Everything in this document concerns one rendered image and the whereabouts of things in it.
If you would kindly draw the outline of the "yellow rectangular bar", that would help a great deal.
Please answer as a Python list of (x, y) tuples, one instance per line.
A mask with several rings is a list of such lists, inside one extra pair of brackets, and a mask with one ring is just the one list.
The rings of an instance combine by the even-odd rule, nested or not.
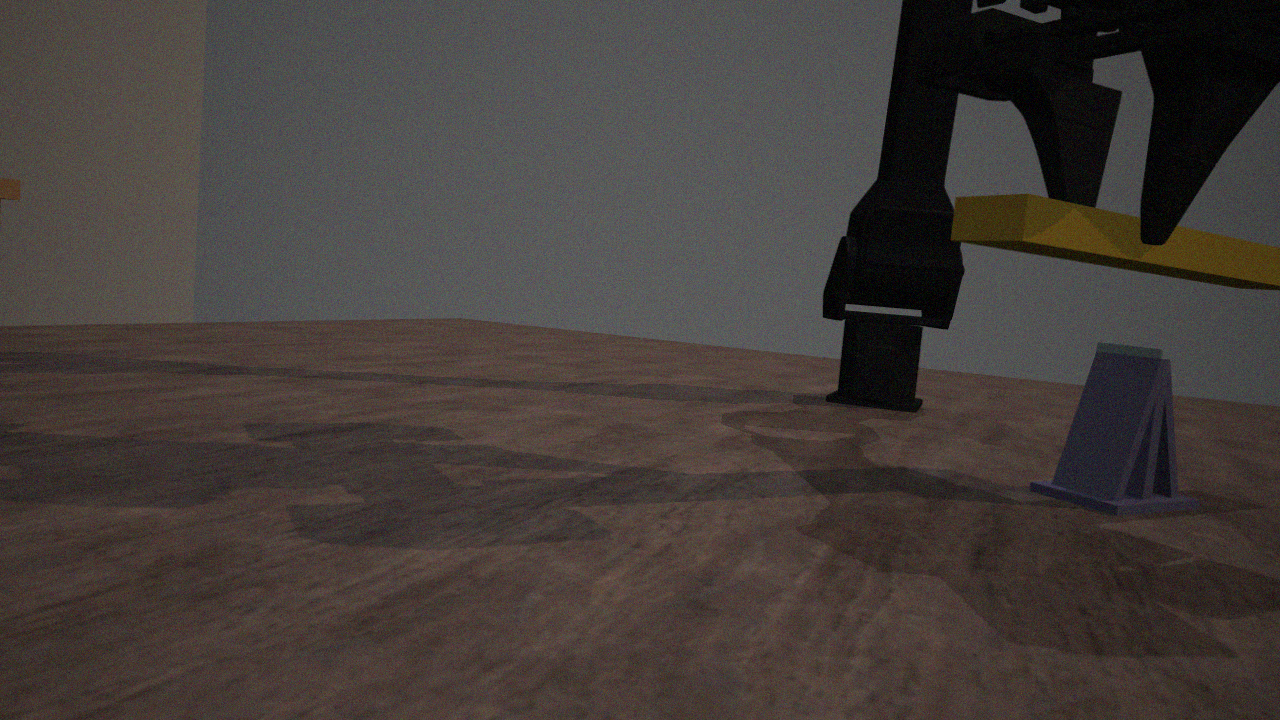
[(1280, 249), (1183, 225), (1164, 245), (1143, 243), (1140, 217), (1033, 193), (956, 197), (951, 240), (1239, 290), (1280, 290)]

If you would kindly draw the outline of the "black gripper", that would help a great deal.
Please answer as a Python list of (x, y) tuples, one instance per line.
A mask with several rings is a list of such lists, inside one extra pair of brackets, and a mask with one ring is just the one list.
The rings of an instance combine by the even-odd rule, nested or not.
[(1280, 82), (1280, 0), (1046, 4), (1061, 19), (989, 8), (934, 23), (919, 38), (916, 82), (1012, 101), (1048, 199), (1096, 208), (1123, 92), (1093, 85), (1093, 63), (1140, 50), (1155, 95), (1140, 241), (1164, 245)]

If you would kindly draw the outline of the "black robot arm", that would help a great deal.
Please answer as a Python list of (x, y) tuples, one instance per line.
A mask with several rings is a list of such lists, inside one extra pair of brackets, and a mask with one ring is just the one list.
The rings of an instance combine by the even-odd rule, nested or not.
[[(845, 319), (838, 389), (826, 401), (916, 413), (922, 325), (948, 329), (965, 272), (945, 190), (957, 92), (916, 82), (919, 38), (973, 0), (902, 0), (877, 181), (852, 209), (823, 293)], [(846, 304), (922, 316), (845, 310)]]

